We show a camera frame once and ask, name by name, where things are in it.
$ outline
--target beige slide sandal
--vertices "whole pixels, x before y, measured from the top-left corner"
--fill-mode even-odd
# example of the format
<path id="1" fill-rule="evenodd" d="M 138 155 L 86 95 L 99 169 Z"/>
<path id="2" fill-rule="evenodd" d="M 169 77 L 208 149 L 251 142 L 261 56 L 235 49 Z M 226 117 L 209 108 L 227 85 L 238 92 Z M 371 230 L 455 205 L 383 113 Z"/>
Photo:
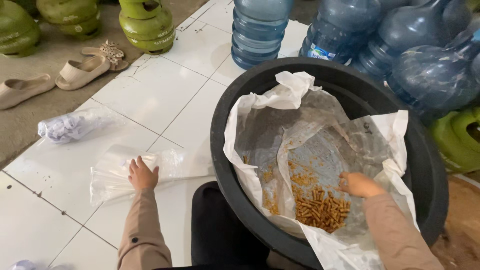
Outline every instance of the beige slide sandal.
<path id="1" fill-rule="evenodd" d="M 82 62 L 86 62 L 91 57 L 85 57 Z M 127 61 L 122 60 L 121 58 L 111 58 L 107 57 L 107 60 L 110 62 L 110 68 L 108 70 L 115 72 L 121 72 L 127 69 L 130 64 Z"/>
<path id="2" fill-rule="evenodd" d="M 67 61 L 55 83 L 63 90 L 77 90 L 91 82 L 110 68 L 105 56 L 97 55 L 83 63 Z"/>
<path id="3" fill-rule="evenodd" d="M 110 61 L 110 71 L 120 72 L 128 68 L 130 64 L 127 61 L 122 60 L 124 54 L 123 51 L 117 49 L 116 43 L 109 42 L 108 39 L 105 41 L 100 48 L 84 47 L 81 54 L 83 55 L 102 55 L 105 56 L 108 61 Z"/>
<path id="4" fill-rule="evenodd" d="M 100 48 L 83 47 L 80 53 L 85 56 L 103 55 L 120 58 L 124 56 L 123 51 L 117 49 L 116 43 L 108 42 L 108 39 L 100 46 Z"/>
<path id="5" fill-rule="evenodd" d="M 53 87 L 55 87 L 55 81 L 48 74 L 35 75 L 25 80 L 6 80 L 0 85 L 0 110 L 13 107 Z"/>

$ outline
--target plastic bag with tissue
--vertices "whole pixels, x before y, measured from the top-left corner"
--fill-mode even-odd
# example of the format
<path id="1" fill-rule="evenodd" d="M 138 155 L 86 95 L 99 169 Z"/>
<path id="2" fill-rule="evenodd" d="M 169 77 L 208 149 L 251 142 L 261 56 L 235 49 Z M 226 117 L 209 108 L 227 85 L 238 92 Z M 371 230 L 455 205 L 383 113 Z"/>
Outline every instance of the plastic bag with tissue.
<path id="1" fill-rule="evenodd" d="M 125 195 L 133 195 L 135 190 L 128 181 L 132 159 L 141 156 L 152 170 L 159 166 L 158 184 L 213 176 L 210 152 L 203 147 L 196 149 L 167 149 L 152 154 L 127 146 L 112 145 L 90 171 L 90 203 L 98 206 L 104 201 Z"/>
<path id="2" fill-rule="evenodd" d="M 108 107 L 99 106 L 43 120 L 38 123 L 38 135 L 50 138 L 55 144 L 66 144 L 112 124 L 125 124 L 125 120 Z"/>

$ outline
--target white plastic bag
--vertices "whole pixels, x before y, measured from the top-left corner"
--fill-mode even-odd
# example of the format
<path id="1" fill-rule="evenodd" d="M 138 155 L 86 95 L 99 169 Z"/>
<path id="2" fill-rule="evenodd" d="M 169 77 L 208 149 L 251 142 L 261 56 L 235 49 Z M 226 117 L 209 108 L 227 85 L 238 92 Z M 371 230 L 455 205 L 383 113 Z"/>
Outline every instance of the white plastic bag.
<path id="1" fill-rule="evenodd" d="M 408 112 L 350 121 L 335 97 L 313 86 L 314 77 L 305 72 L 281 72 L 276 78 L 279 85 L 261 96 L 250 93 L 240 97 L 230 111 L 224 153 L 234 165 L 240 185 L 272 223 L 306 238 L 324 269 L 382 269 L 364 222 L 362 199 L 346 196 L 352 201 L 346 226 L 332 234 L 295 219 L 288 160 L 291 155 L 296 155 L 299 163 L 309 162 L 308 155 L 323 159 L 312 167 L 324 186 L 337 186 L 341 171 L 365 173 L 392 194 L 417 226 L 413 195 L 401 179 L 407 162 L 403 136 Z M 273 176 L 263 181 L 267 169 L 273 170 L 268 173 Z M 264 195 L 271 193 L 278 214 L 264 205 Z"/>
<path id="2" fill-rule="evenodd" d="M 120 114 L 102 105 L 43 120 L 38 123 L 38 135 L 48 137 L 55 144 L 66 144 L 112 124 L 125 124 L 125 120 Z"/>
<path id="3" fill-rule="evenodd" d="M 212 176 L 212 159 L 203 147 L 197 149 L 167 149 L 148 153 L 131 147 L 112 145 L 90 169 L 90 203 L 98 206 L 104 201 L 125 195 L 135 190 L 128 181 L 132 159 L 141 156 L 149 169 L 159 166 L 157 187 L 163 183 L 190 178 Z"/>

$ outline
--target green gas cylinder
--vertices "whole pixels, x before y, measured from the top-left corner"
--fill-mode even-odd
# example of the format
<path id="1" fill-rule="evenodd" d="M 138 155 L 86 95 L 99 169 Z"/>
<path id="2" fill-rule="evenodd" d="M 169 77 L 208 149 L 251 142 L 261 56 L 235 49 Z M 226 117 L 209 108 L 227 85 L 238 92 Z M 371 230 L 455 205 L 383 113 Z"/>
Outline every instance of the green gas cylinder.
<path id="1" fill-rule="evenodd" d="M 0 54 L 24 57 L 34 53 L 40 40 L 40 28 L 18 4 L 0 0 Z"/>
<path id="2" fill-rule="evenodd" d="M 127 39 L 145 53 L 157 55 L 173 46 L 172 13 L 160 0 L 120 0 L 119 21 Z"/>
<path id="3" fill-rule="evenodd" d="M 95 0 L 37 0 L 45 20 L 80 40 L 100 33 L 100 11 Z"/>
<path id="4" fill-rule="evenodd" d="M 430 132 L 447 169 L 462 173 L 480 170 L 480 107 L 452 111 L 436 120 Z"/>

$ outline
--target person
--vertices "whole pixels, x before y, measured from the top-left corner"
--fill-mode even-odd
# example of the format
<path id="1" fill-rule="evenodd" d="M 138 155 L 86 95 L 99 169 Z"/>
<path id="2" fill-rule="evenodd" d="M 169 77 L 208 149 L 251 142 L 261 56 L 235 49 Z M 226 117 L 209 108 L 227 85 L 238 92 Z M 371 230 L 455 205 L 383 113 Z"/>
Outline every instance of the person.
<path id="1" fill-rule="evenodd" d="M 363 211 L 388 270 L 443 269 L 415 226 L 383 188 L 361 173 L 343 172 L 340 189 L 365 198 Z M 119 270 L 171 269 L 153 189 L 158 167 L 150 171 L 141 157 L 131 161 L 130 183 L 136 190 L 118 250 Z M 263 270 L 269 249 L 243 226 L 223 197 L 218 184 L 200 186 L 192 199 L 192 265 L 179 269 Z"/>

